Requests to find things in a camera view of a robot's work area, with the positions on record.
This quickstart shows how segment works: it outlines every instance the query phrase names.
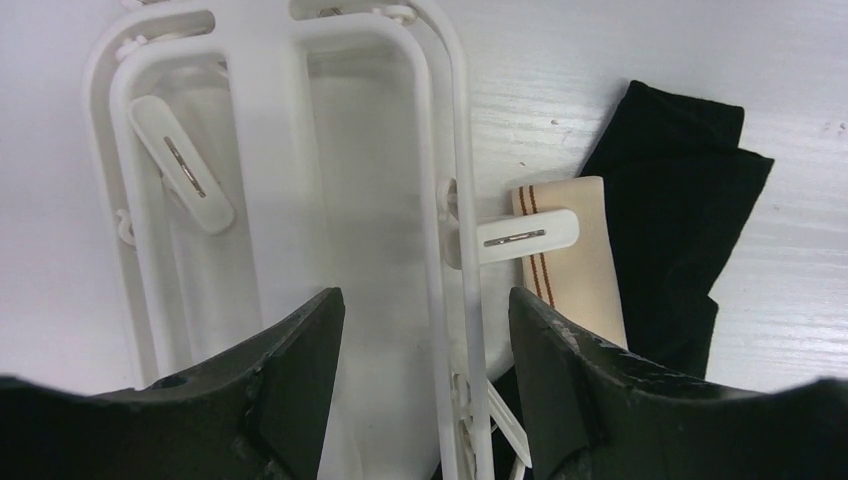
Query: white table surface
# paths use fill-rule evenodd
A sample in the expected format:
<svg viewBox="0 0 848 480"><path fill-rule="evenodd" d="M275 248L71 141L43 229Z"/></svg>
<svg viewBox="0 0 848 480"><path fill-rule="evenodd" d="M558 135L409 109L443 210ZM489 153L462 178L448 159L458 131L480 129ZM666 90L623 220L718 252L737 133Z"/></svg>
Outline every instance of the white table surface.
<svg viewBox="0 0 848 480"><path fill-rule="evenodd" d="M473 68L481 217L506 212L511 188L573 176L629 79L742 105L742 146L776 164L712 292L708 379L848 376L848 2L443 5ZM0 2L0 372L86 393L131 380L80 98L123 11ZM484 277L504 318L511 268Z"/></svg>

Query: white plastic clip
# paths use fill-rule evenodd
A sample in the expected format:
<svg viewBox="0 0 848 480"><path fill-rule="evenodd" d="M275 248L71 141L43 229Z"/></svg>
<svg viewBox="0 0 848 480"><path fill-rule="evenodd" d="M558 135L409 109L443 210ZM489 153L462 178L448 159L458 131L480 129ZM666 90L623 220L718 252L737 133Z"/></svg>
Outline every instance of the white plastic clip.
<svg viewBox="0 0 848 480"><path fill-rule="evenodd" d="M579 236L577 215L566 209L484 223L477 227L480 264L570 247ZM451 268L462 268L459 230L451 230L442 238L442 253Z"/></svg>
<svg viewBox="0 0 848 480"><path fill-rule="evenodd" d="M168 104L152 95L137 98L130 103L130 123L200 228L210 235L226 230L233 207Z"/></svg>

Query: brown stripe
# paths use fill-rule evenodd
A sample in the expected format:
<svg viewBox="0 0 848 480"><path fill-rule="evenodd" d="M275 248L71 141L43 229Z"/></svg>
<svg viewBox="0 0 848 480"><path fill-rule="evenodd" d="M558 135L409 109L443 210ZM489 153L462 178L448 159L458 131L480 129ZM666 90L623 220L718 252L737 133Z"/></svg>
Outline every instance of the brown stripe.
<svg viewBox="0 0 848 480"><path fill-rule="evenodd" d="M518 187L518 198L521 199L521 214L527 215L527 204L524 203L524 187ZM539 274L536 272L536 259L534 258L534 255L530 255L530 268L533 270L533 282L536 284L536 295L541 297L542 287L539 286Z"/></svg>
<svg viewBox="0 0 848 480"><path fill-rule="evenodd" d="M539 213L536 209L536 192L533 190L533 185L530 185L530 204L533 206L533 213ZM554 293L551 291L551 280L548 278L548 264L545 262L544 252L539 254L539 258L542 260L542 276L545 278L545 289L547 289L548 299L550 299L548 304L556 308L556 305L554 305Z"/></svg>

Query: black cloth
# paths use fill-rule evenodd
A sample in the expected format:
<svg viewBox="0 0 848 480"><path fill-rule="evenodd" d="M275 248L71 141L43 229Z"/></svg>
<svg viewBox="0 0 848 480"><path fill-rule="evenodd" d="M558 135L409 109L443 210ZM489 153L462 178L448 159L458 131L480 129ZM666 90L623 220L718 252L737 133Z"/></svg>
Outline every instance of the black cloth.
<svg viewBox="0 0 848 480"><path fill-rule="evenodd" d="M718 313L709 291L774 163L738 148L744 118L633 81L580 173L604 178L630 351L702 379ZM520 421L515 369L494 385ZM500 431L492 448L495 478L508 478L515 453Z"/></svg>

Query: white plastic tab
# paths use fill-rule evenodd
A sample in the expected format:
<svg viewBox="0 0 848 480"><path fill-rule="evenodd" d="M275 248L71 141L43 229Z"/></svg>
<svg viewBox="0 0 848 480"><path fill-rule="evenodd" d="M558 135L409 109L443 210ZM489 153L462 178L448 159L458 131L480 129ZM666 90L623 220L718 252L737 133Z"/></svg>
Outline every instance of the white plastic tab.
<svg viewBox="0 0 848 480"><path fill-rule="evenodd" d="M492 382L488 382L488 393L492 419L498 425L498 428L501 429L512 449L515 450L515 455L518 457L517 460L523 466L532 468L533 462L530 459L530 444L527 442L527 433L521 427L521 424L518 423L518 419L515 418L515 415L513 415L512 410L509 409L504 399L495 390Z"/></svg>
<svg viewBox="0 0 848 480"><path fill-rule="evenodd" d="M571 210L554 210L484 223L477 226L480 264L529 257L574 245L580 237L580 222ZM442 237L445 262L462 268L459 232Z"/></svg>
<svg viewBox="0 0 848 480"><path fill-rule="evenodd" d="M130 123L200 228L210 235L226 230L235 211L168 104L152 95L137 98Z"/></svg>
<svg viewBox="0 0 848 480"><path fill-rule="evenodd" d="M132 232L132 219L130 218L130 212L121 208L115 212L115 215L118 216L118 238L127 245L135 247L135 235L133 235Z"/></svg>

